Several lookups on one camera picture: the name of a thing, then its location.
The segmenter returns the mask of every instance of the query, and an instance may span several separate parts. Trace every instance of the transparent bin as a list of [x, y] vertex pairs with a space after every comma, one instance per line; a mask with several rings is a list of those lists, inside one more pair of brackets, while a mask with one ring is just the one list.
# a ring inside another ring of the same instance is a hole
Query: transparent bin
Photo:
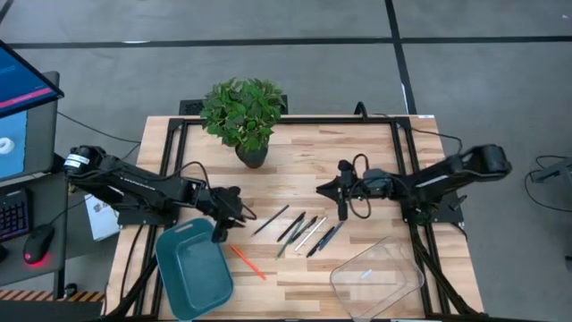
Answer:
[[355, 321], [369, 321], [425, 282], [402, 244], [386, 237], [334, 269], [330, 283], [344, 309]]

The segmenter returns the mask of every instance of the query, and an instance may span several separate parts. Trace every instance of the orange pen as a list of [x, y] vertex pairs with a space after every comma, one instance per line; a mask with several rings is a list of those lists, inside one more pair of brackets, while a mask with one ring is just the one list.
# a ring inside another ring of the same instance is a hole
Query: orange pen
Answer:
[[262, 272], [258, 269], [258, 267], [256, 267], [254, 264], [252, 264], [250, 262], [250, 260], [248, 260], [246, 257], [244, 257], [244, 255], [242, 255], [242, 253], [240, 252], [240, 250], [238, 250], [236, 247], [234, 247], [233, 245], [231, 245], [232, 250], [234, 250], [234, 252], [240, 256], [240, 258], [242, 258], [242, 260], [244, 260], [245, 263], [247, 263], [248, 266], [250, 266], [250, 268], [252, 268], [253, 271], [257, 272], [258, 276], [260, 276], [263, 280], [266, 280], [266, 276], [264, 274], [262, 274]]

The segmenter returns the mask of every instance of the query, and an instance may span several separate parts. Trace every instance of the wooden table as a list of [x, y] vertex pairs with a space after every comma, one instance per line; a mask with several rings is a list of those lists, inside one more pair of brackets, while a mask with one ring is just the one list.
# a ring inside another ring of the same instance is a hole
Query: wooden table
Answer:
[[[137, 166], [159, 172], [169, 118], [159, 116], [147, 119]], [[410, 120], [412, 126], [420, 130], [437, 131], [436, 121], [432, 117], [414, 115]], [[312, 258], [306, 258], [309, 249], [325, 231], [338, 223], [336, 204], [316, 194], [315, 187], [329, 182], [339, 173], [339, 160], [351, 161], [358, 153], [369, 157], [371, 167], [397, 173], [390, 127], [386, 124], [279, 124], [273, 130], [275, 134], [270, 139], [265, 164], [252, 170], [236, 158], [233, 148], [221, 145], [220, 139], [208, 135], [199, 125], [189, 128], [183, 164], [192, 160], [203, 163], [212, 186], [240, 186], [243, 201], [259, 216], [257, 221], [247, 222], [246, 228], [229, 231], [229, 239], [223, 244], [223, 250], [232, 273], [234, 294], [224, 306], [202, 318], [349, 318], [330, 286], [330, 273], [386, 236], [399, 238], [404, 250], [408, 251], [406, 256], [412, 258], [408, 227], [402, 222], [397, 202], [372, 200], [373, 210], [369, 219], [359, 219], [350, 213], [347, 223], [328, 246]], [[443, 158], [442, 145], [437, 136], [414, 133], [422, 168]], [[404, 135], [400, 137], [404, 156], [408, 160]], [[176, 144], [173, 144], [169, 173], [176, 150]], [[357, 172], [361, 175], [362, 171], [363, 166], [360, 165]], [[202, 178], [200, 170], [193, 166], [186, 168], [182, 174]], [[254, 238], [250, 237], [268, 217], [287, 204], [290, 208], [279, 219]], [[365, 210], [363, 203], [357, 201], [356, 204], [359, 205], [357, 211]], [[276, 260], [276, 253], [282, 246], [282, 243], [276, 243], [277, 236], [302, 211], [307, 212], [307, 218], [327, 216], [327, 220], [299, 251], [289, 247], [283, 258]], [[202, 215], [196, 210], [183, 210], [180, 223], [197, 216]], [[443, 273], [470, 306], [482, 310], [464, 236], [447, 224], [433, 225], [433, 229]], [[108, 311], [119, 302], [127, 255], [136, 231], [137, 227], [132, 226], [120, 233], [107, 286]], [[143, 228], [135, 244], [126, 290], [139, 276], [147, 232], [147, 227]], [[232, 252], [231, 244], [236, 245], [266, 274], [266, 281]], [[426, 275], [433, 309], [439, 311], [434, 280], [431, 273], [427, 272]], [[143, 313], [150, 312], [155, 280], [154, 275], [149, 279]], [[423, 315], [421, 296], [419, 291], [415, 291], [378, 317], [421, 318]], [[162, 297], [159, 318], [173, 318], [165, 295]]]

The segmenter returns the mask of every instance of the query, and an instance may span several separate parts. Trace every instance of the concrete floor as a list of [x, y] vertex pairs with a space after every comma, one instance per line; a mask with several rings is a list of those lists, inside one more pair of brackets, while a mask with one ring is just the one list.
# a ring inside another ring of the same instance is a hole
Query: concrete floor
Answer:
[[[402, 37], [572, 35], [567, 0], [396, 0]], [[8, 43], [295, 37], [389, 37], [382, 0], [16, 0], [0, 24]], [[405, 45], [417, 111], [466, 147], [496, 143], [514, 167], [504, 181], [475, 184], [463, 212], [486, 311], [498, 317], [568, 321], [572, 316], [572, 216], [530, 201], [523, 178], [534, 157], [572, 155], [570, 43]], [[138, 139], [145, 119], [177, 114], [232, 76], [278, 83], [291, 114], [405, 113], [393, 46], [312, 45], [23, 49], [40, 71], [57, 70], [60, 111], [115, 135]], [[129, 116], [130, 123], [121, 123]], [[454, 145], [444, 141], [446, 152]], [[94, 144], [122, 155], [130, 145], [58, 120], [56, 152]], [[572, 208], [559, 182], [532, 186], [536, 198]], [[68, 280], [102, 290], [112, 243], [68, 261]], [[50, 289], [50, 278], [10, 286]]]

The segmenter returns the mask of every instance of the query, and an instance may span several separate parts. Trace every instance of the computer monitor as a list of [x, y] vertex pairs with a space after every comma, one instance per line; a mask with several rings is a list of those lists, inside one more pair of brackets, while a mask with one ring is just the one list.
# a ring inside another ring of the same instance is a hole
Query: computer monitor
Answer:
[[0, 40], [0, 117], [62, 97], [59, 88]]

